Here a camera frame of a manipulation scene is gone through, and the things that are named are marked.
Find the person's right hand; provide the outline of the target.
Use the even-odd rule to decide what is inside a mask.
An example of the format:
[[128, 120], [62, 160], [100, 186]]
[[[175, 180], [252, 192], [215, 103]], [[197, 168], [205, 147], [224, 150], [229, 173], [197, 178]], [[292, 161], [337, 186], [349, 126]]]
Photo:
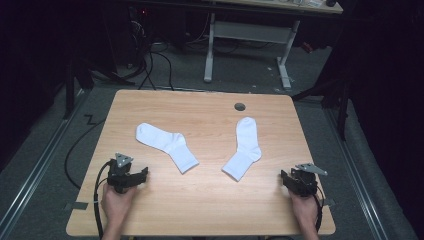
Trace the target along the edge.
[[289, 192], [294, 215], [303, 229], [315, 229], [318, 217], [318, 207], [313, 196], [301, 197]]

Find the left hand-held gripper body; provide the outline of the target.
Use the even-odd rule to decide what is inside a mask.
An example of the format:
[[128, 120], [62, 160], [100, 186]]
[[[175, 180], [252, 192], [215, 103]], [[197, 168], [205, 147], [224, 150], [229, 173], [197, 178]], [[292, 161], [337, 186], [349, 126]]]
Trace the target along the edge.
[[110, 160], [107, 183], [119, 194], [124, 194], [129, 188], [135, 187], [134, 175], [130, 173], [133, 158], [117, 152]]

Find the person's left hand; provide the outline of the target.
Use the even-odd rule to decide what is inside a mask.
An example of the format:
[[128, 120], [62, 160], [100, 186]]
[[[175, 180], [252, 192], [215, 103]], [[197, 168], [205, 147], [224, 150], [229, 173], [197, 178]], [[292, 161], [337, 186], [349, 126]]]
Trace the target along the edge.
[[120, 194], [109, 184], [103, 185], [102, 208], [107, 217], [107, 228], [118, 229], [124, 224], [137, 192], [136, 187], [131, 187], [126, 193]]

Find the black metal stand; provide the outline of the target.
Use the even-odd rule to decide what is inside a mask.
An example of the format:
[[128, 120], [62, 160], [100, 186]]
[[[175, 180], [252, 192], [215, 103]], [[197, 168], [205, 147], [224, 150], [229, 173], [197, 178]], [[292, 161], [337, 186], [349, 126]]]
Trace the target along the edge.
[[94, 87], [94, 80], [91, 75], [91, 71], [95, 70], [100, 74], [107, 77], [112, 82], [122, 85], [133, 85], [133, 82], [125, 80], [120, 77], [117, 73], [108, 71], [103, 67], [100, 67], [93, 62], [84, 58], [71, 58], [66, 65], [66, 78], [65, 78], [65, 89], [66, 89], [66, 101], [65, 101], [65, 119], [69, 119], [73, 113], [76, 105], [75, 95], [75, 81], [78, 81], [82, 89], [91, 90]]
[[308, 96], [322, 95], [321, 106], [325, 109], [338, 109], [336, 128], [339, 137], [345, 141], [345, 124], [348, 117], [348, 99], [351, 81], [334, 79], [315, 86], [292, 96], [293, 101], [299, 101]]

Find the metal floor rail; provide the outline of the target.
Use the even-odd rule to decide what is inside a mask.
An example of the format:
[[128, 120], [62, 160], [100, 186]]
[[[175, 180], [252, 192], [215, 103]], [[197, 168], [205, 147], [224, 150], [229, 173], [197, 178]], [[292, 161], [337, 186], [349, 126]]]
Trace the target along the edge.
[[6, 240], [13, 231], [76, 111], [89, 93], [89, 90], [78, 90], [74, 95], [74, 107], [67, 113], [66, 95], [61, 91], [53, 107], [36, 121], [11, 162], [0, 173], [0, 240]]
[[323, 112], [330, 125], [331, 131], [336, 138], [339, 148], [341, 149], [343, 163], [374, 240], [389, 240], [385, 228], [375, 208], [375, 204], [372, 201], [364, 181], [362, 180], [360, 173], [355, 165], [353, 155], [351, 154], [346, 141], [342, 139], [338, 132], [335, 113], [328, 109], [324, 109]]

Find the white-framed wooden desk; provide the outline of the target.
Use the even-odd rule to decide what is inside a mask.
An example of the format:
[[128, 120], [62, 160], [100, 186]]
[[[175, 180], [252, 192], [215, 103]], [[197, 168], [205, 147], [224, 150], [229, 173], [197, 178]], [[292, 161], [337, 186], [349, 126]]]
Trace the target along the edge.
[[[341, 15], [343, 8], [337, 3], [328, 7], [326, 0], [211, 0], [213, 7], [219, 3], [235, 6], [265, 7], [267, 10], [286, 10], [291, 13], [317, 13], [324, 15]], [[282, 55], [276, 58], [280, 80], [285, 90], [291, 89], [290, 78], [286, 69], [286, 61], [295, 40], [300, 18], [297, 17], [288, 27], [240, 23], [229, 20], [217, 20], [215, 14], [210, 14], [208, 52], [205, 62], [204, 81], [210, 83], [213, 79], [214, 40], [216, 38], [247, 40], [254, 42], [283, 44]]]

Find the dark computer tower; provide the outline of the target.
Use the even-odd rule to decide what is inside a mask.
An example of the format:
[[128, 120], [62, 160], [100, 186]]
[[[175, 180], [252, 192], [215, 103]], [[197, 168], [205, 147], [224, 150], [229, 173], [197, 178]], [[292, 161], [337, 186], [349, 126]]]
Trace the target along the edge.
[[128, 8], [130, 18], [130, 29], [133, 42], [135, 44], [137, 67], [143, 66], [144, 56], [149, 48], [149, 23], [146, 8], [130, 6]]

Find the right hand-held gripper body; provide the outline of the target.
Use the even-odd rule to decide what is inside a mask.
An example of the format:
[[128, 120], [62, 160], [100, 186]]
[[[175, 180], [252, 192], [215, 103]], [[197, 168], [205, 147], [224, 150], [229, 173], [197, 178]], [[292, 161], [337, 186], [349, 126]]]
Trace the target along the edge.
[[318, 175], [327, 176], [328, 172], [313, 163], [296, 165], [290, 170], [290, 190], [302, 197], [315, 195], [318, 189]]

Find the white sock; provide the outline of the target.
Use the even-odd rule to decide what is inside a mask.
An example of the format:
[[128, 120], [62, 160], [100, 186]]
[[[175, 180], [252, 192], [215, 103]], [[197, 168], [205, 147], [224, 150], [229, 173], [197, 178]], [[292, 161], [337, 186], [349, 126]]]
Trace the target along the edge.
[[148, 123], [142, 123], [136, 128], [136, 140], [168, 154], [181, 174], [199, 164], [181, 133], [167, 132]]
[[236, 152], [222, 167], [222, 171], [240, 181], [250, 166], [262, 157], [258, 143], [257, 124], [251, 117], [238, 121], [236, 126]]

